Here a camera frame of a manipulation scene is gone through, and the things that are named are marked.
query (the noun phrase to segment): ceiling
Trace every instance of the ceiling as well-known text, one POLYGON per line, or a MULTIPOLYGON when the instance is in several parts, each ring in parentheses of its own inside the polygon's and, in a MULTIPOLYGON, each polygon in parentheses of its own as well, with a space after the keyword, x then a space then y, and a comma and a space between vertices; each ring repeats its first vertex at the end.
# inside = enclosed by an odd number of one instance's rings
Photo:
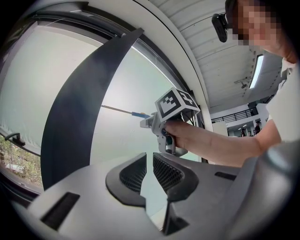
POLYGON ((211 23, 214 13, 225 12, 225 0, 150 0, 178 28, 191 48, 203 75, 210 113, 247 104, 275 94, 281 82, 281 58, 243 46, 228 36, 219 41, 211 23), (265 55, 256 87, 241 89, 237 81, 251 79, 256 56, 265 55))

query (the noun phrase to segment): window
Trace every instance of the window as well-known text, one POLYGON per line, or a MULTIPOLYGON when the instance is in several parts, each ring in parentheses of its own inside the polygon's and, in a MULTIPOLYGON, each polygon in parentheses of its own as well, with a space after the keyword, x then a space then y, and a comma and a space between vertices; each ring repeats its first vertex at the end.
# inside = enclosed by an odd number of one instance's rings
POLYGON ((0 164, 23 180, 43 187, 40 157, 5 141, 1 135, 0 164))

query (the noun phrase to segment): dark curved panel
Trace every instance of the dark curved panel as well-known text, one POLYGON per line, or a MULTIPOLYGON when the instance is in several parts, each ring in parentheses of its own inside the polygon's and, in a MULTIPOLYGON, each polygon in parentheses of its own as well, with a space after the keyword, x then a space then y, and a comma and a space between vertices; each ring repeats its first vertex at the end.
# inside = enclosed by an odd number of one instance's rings
POLYGON ((159 153, 153 153, 153 172, 166 192, 169 203, 187 199, 199 183, 197 175, 191 169, 159 153))
POLYGON ((62 86, 49 112, 42 139, 44 189, 90 164, 95 124, 107 88, 126 53, 143 32, 137 29, 106 42, 62 86))
POLYGON ((108 191, 121 203, 146 208, 146 200, 140 196, 146 173, 147 154, 142 153, 109 171, 105 184, 108 191))

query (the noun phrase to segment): balcony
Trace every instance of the balcony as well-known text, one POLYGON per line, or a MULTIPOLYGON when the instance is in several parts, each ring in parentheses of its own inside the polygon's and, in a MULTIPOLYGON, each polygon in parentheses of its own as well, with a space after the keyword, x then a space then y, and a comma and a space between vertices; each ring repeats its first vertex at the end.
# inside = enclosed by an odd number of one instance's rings
POLYGON ((253 117, 256 115, 258 115, 258 111, 257 111, 256 107, 254 107, 254 108, 250 108, 250 109, 247 109, 247 110, 244 110, 241 112, 237 112, 234 114, 230 114, 230 115, 227 115, 224 117, 214 118, 211 120, 211 122, 215 123, 215 122, 224 121, 224 122, 228 123, 228 122, 234 122, 234 121, 238 121, 241 119, 253 117))

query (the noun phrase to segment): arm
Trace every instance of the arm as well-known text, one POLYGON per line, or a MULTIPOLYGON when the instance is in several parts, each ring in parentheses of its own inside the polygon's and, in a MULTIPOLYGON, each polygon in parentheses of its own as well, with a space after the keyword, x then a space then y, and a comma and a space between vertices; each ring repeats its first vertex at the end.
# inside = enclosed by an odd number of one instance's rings
POLYGON ((250 157, 257 157, 281 142, 273 120, 255 137, 227 137, 185 122, 167 122, 166 131, 176 137, 176 145, 221 165, 241 167, 250 157))

